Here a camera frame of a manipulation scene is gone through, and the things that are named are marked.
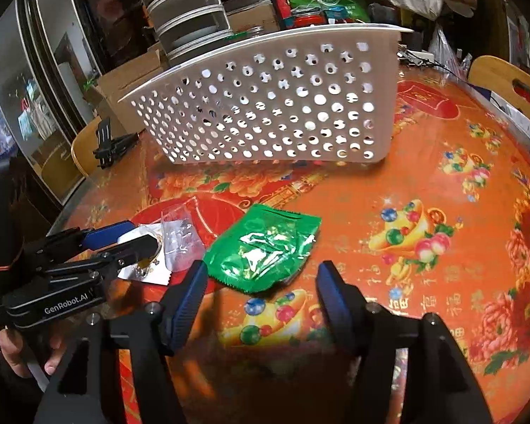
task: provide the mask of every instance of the floral tablecloth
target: floral tablecloth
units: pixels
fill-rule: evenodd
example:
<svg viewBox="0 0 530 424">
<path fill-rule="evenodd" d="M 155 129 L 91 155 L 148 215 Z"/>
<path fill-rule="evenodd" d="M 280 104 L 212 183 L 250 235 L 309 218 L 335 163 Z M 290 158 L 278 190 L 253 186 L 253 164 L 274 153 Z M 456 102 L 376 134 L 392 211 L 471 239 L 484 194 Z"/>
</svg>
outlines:
<svg viewBox="0 0 530 424">
<path fill-rule="evenodd" d="M 396 313 L 439 313 L 496 422 L 512 422 L 526 405 L 530 154 L 502 117 L 442 74 L 403 69 L 398 81 L 393 144 L 379 164 L 179 166 L 143 135 L 71 207 L 65 227 L 151 223 L 163 208 L 196 196 L 207 245 L 256 202 L 322 217 L 312 255 L 290 287 L 251 299 L 208 286 L 189 345 L 170 360 L 189 422 L 340 419 L 354 370 L 351 359 L 335 355 L 318 305 L 314 279 L 326 259 Z M 119 282 L 116 310 L 139 304 L 127 296 L 131 287 L 144 301 L 165 291 Z M 139 422 L 129 354 L 120 358 L 128 421 Z M 397 353 L 389 422 L 400 413 L 406 359 L 406 351 Z"/>
</svg>

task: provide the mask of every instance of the green wrapper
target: green wrapper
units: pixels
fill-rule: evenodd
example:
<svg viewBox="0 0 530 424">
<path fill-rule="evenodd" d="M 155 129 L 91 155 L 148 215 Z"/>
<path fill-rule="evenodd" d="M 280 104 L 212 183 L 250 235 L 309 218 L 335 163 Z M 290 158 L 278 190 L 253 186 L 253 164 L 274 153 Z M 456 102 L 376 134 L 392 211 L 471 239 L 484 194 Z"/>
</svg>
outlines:
<svg viewBox="0 0 530 424">
<path fill-rule="evenodd" d="M 288 283 L 310 254 L 321 221 L 254 204 L 206 252 L 208 274 L 244 293 Z"/>
</svg>

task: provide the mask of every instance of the table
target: table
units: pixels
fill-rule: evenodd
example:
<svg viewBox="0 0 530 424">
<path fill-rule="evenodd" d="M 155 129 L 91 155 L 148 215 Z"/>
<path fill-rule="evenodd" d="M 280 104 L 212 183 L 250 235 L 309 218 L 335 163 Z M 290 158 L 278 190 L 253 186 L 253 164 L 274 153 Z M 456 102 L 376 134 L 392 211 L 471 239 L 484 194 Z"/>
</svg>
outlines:
<svg viewBox="0 0 530 424">
<path fill-rule="evenodd" d="M 267 297 L 274 304 L 289 295 L 281 300 L 294 310 L 288 322 L 267 316 L 260 324 L 271 329 L 244 341 L 249 297 L 210 283 L 189 345 L 169 360 L 189 422 L 338 422 L 353 368 L 335 354 L 319 311 L 314 279 L 325 259 L 396 313 L 439 313 L 496 422 L 512 422 L 526 405 L 530 148 L 476 93 L 441 73 L 402 67 L 398 81 L 393 143 L 381 163 L 181 166 L 143 135 L 65 208 L 57 229 L 151 223 L 163 208 L 196 196 L 207 244 L 255 202 L 322 217 L 298 279 Z M 400 211 L 410 223 L 397 220 Z M 111 307 L 158 300 L 164 290 L 118 281 Z M 406 359 L 397 353 L 389 422 L 400 412 Z M 139 422 L 128 352 L 120 360 L 128 421 Z"/>
</svg>

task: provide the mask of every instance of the white plastic basket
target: white plastic basket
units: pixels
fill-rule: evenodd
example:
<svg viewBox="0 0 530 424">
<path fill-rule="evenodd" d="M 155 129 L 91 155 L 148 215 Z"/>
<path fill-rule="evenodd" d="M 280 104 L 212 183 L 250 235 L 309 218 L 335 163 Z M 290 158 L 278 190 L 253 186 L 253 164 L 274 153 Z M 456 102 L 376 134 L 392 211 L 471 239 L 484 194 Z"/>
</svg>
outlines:
<svg viewBox="0 0 530 424">
<path fill-rule="evenodd" d="M 410 30 L 272 33 L 187 61 L 122 100 L 174 163 L 377 162 L 390 148 L 402 31 Z"/>
</svg>

